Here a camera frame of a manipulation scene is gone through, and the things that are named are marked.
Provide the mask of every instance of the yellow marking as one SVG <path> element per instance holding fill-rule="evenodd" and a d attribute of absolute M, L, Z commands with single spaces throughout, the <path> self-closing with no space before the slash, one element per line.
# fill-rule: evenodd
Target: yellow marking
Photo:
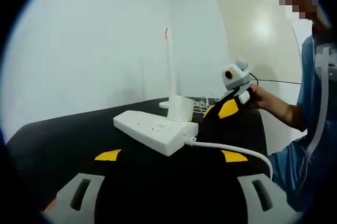
<path fill-rule="evenodd" d="M 95 161 L 116 161 L 119 152 L 121 152 L 121 149 L 102 153 L 95 158 Z"/>
<path fill-rule="evenodd" d="M 223 104 L 219 112 L 219 118 L 223 119 L 225 117 L 236 114 L 238 111 L 239 111 L 239 108 L 236 105 L 236 101 L 234 99 L 231 99 Z"/>
<path fill-rule="evenodd" d="M 226 162 L 246 162 L 248 159 L 239 153 L 234 153 L 226 150 L 221 150 L 225 155 Z"/>
<path fill-rule="evenodd" d="M 233 79 L 234 78 L 234 74 L 233 74 L 233 72 L 231 71 L 231 70 L 227 70 L 228 72 L 230 72 L 230 74 L 231 74 L 231 78 L 228 78 L 229 80 L 230 79 Z"/>
<path fill-rule="evenodd" d="M 57 199 L 54 199 L 49 206 L 47 206 L 47 208 L 44 210 L 45 212 L 50 212 L 51 210 L 53 210 L 57 205 Z"/>
<path fill-rule="evenodd" d="M 213 108 L 214 107 L 214 105 L 211 105 L 208 109 L 207 109 L 207 111 L 205 111 L 205 113 L 204 113 L 204 117 L 206 117 L 206 115 L 208 114 L 208 112 L 211 110 L 211 108 Z"/>

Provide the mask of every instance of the white wall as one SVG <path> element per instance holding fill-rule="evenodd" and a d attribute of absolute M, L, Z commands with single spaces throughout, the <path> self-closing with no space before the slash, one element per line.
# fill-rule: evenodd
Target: white wall
<path fill-rule="evenodd" d="M 31 0 L 2 71 L 5 139 L 30 122 L 168 96 L 170 0 Z"/>
<path fill-rule="evenodd" d="M 180 74 L 182 94 L 186 96 L 224 94 L 220 77 L 228 64 L 225 26 L 217 0 L 171 0 L 174 55 Z M 300 45 L 311 33 L 311 23 L 299 20 L 298 13 L 287 8 Z M 299 85 L 261 82 L 260 85 L 283 100 L 296 103 Z M 269 153 L 281 150 L 300 133 L 262 111 Z"/>

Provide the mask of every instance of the power cord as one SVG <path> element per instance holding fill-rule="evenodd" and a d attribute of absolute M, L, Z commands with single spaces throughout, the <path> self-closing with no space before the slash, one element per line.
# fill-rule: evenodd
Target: power cord
<path fill-rule="evenodd" d="M 210 108 L 209 99 L 205 96 L 201 98 L 200 101 L 194 101 L 194 110 L 195 113 L 204 114 Z"/>
<path fill-rule="evenodd" d="M 256 76 L 252 73 L 249 73 L 249 75 L 251 75 L 256 80 L 256 84 L 259 85 L 259 80 L 256 78 Z"/>
<path fill-rule="evenodd" d="M 218 143 L 209 143 L 209 142 L 197 142 L 196 138 L 191 138 L 189 141 L 185 141 L 186 145 L 190 145 L 190 146 L 198 146 L 198 147 L 207 147 L 207 148 L 217 148 L 217 149 L 226 149 L 226 150 L 230 150 L 233 152 L 238 152 L 238 153 L 242 153 L 242 154 L 248 154 L 254 157 L 257 157 L 259 159 L 261 159 L 262 161 L 264 161 L 268 167 L 269 167 L 269 172 L 270 172 L 270 179 L 273 179 L 273 166 L 272 163 L 270 162 L 270 160 L 265 157 L 264 155 L 257 153 L 255 151 L 249 150 L 249 149 L 244 149 L 244 148 L 239 148 L 239 147 L 234 147 L 234 146 L 230 146 L 230 145 L 225 145 L 225 144 L 218 144 Z"/>

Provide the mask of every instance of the person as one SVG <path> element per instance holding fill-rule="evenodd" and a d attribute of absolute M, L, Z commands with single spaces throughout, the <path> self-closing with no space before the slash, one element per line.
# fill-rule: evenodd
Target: person
<path fill-rule="evenodd" d="M 313 22 L 312 36 L 302 45 L 302 84 L 296 105 L 287 104 L 263 88 L 252 85 L 253 108 L 264 109 L 286 125 L 300 131 L 308 130 L 306 136 L 293 141 L 285 149 L 269 156 L 273 166 L 273 181 L 287 194 L 288 203 L 296 211 L 309 209 L 314 198 L 329 179 L 337 157 L 337 105 L 333 93 L 337 82 L 329 81 L 329 108 L 321 140 L 311 155 L 308 169 L 303 169 L 305 151 L 316 131 L 321 104 L 321 80 L 315 71 L 314 48 L 336 41 L 331 22 L 321 5 L 315 0 L 283 0 L 292 5 L 301 18 Z"/>

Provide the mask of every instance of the yellow tape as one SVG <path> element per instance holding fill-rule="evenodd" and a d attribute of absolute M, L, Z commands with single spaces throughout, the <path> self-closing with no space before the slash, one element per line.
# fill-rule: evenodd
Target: yellow tape
<path fill-rule="evenodd" d="M 247 157 L 239 153 L 234 153 L 226 150 L 221 150 L 221 152 L 225 155 L 226 162 L 246 162 L 248 161 Z"/>
<path fill-rule="evenodd" d="M 95 158 L 95 161 L 116 161 L 119 152 L 121 149 L 102 153 Z"/>
<path fill-rule="evenodd" d="M 231 99 L 223 104 L 219 112 L 219 118 L 223 119 L 225 117 L 236 114 L 238 111 L 239 111 L 239 108 L 237 107 L 236 101 L 234 99 Z"/>
<path fill-rule="evenodd" d="M 214 105 L 211 105 L 208 109 L 207 109 L 207 111 L 205 111 L 205 113 L 204 113 L 204 117 L 206 117 L 206 115 L 209 113 L 209 111 L 211 110 L 211 108 L 213 108 L 214 107 Z"/>

